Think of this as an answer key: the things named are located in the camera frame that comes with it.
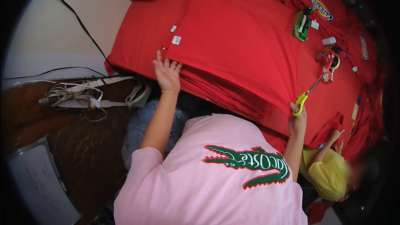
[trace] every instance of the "white cylindrical container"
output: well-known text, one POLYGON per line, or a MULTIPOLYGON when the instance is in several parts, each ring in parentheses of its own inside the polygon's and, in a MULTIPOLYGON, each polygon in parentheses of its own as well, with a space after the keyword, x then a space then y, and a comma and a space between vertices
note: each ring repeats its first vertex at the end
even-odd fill
POLYGON ((336 43, 336 38, 334 38, 334 37, 325 38, 322 41, 323 41, 323 45, 332 45, 332 44, 336 43))

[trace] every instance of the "crocodile embroidery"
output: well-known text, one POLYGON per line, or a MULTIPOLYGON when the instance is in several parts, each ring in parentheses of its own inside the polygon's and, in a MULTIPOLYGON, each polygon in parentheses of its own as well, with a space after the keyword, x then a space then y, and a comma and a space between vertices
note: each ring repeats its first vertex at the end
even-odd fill
POLYGON ((205 163, 223 164, 227 168, 260 170, 262 174, 243 183, 243 189, 286 182, 290 176, 288 165, 281 153, 268 153, 262 147, 251 150, 235 151, 217 145, 206 145, 205 149, 221 156, 206 157, 205 163))

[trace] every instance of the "yellow shirt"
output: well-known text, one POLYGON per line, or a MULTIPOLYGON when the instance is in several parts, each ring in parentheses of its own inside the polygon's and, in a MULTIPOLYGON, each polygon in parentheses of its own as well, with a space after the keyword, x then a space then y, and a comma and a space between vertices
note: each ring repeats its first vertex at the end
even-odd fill
POLYGON ((348 172, 344 158, 329 149, 322 162, 314 162, 308 172, 308 163, 318 150, 303 149, 299 172, 313 184, 318 194, 328 201, 336 201, 346 193, 344 175, 348 172))

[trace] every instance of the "pink shirt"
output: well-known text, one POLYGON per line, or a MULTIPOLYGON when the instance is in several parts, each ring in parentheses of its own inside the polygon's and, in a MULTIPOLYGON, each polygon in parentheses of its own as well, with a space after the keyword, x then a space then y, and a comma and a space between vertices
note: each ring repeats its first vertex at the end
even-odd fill
POLYGON ((114 202, 121 224, 307 224, 302 189, 252 123, 213 114, 187 121, 163 161, 133 152, 114 202))

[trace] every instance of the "person in yellow shirt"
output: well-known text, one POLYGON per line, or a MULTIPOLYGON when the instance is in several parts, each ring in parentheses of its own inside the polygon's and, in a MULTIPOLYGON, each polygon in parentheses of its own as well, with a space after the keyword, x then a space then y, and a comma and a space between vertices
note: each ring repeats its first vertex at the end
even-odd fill
POLYGON ((378 176, 379 168, 375 161, 361 160, 349 165, 340 155, 343 140, 330 147, 344 132, 332 130, 331 137, 320 150, 303 149, 299 172, 315 187, 320 197, 328 201, 337 201, 347 197, 351 191, 371 184, 378 176))

